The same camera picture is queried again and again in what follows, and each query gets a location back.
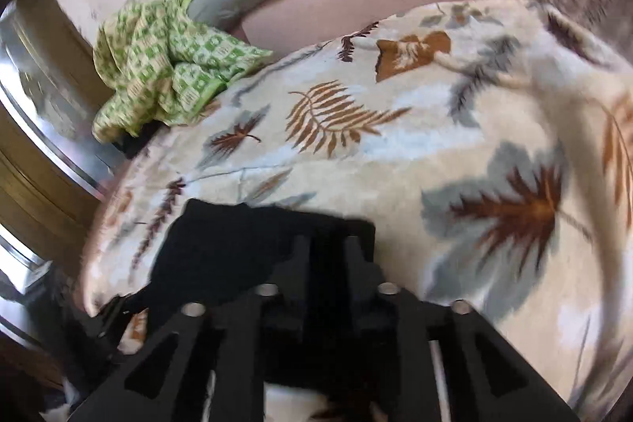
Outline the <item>black pants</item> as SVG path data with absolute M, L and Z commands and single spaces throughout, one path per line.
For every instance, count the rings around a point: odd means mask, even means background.
M 276 206 L 228 206 L 191 199 L 167 230 L 148 284 L 140 291 L 151 336 L 184 304 L 208 307 L 231 302 L 263 284 L 277 263 L 287 261 L 295 239 L 309 240 L 327 277 L 342 271 L 345 240 L 359 238 L 373 260 L 375 226 L 363 218 L 338 218 Z

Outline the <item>leaf pattern cream blanket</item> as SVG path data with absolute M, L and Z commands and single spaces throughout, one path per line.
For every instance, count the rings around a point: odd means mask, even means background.
M 421 6 L 161 130 L 87 249 L 89 314 L 147 283 L 194 198 L 367 218 L 389 280 L 468 301 L 579 419 L 631 380 L 632 65 L 550 6 Z

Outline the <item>wooden glass door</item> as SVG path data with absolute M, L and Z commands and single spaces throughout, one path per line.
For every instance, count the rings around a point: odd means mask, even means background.
M 91 135 L 106 97 L 57 0 L 1 4 L 1 333 L 80 390 L 110 371 L 80 299 L 123 157 Z

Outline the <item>green checkered cloth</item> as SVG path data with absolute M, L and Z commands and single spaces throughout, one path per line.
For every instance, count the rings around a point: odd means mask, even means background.
M 93 65 L 114 94 L 93 119 L 97 141 L 137 137 L 151 121 L 190 125 L 216 95 L 270 62 L 270 50 L 191 19 L 192 1 L 132 1 L 103 21 Z

